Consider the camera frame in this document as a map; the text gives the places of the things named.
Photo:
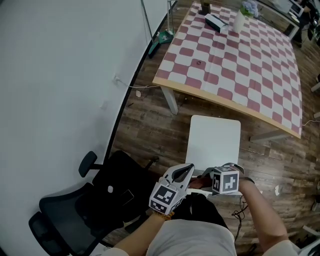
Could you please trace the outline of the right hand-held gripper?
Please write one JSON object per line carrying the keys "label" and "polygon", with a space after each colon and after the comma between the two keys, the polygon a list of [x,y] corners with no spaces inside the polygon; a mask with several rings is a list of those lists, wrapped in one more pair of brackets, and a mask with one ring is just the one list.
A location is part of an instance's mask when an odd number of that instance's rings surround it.
{"label": "right hand-held gripper", "polygon": [[201,177],[212,179],[212,193],[214,195],[222,195],[238,191],[240,173],[245,173],[245,170],[240,165],[226,163],[214,168],[208,167]]}

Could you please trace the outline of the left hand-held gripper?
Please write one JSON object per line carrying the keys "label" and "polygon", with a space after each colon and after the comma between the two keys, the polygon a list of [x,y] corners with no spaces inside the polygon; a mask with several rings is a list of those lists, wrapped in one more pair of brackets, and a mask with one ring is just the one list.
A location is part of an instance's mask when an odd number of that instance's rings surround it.
{"label": "left hand-held gripper", "polygon": [[149,197],[149,207],[163,215],[173,212],[186,197],[194,170],[193,163],[170,167],[155,184]]}

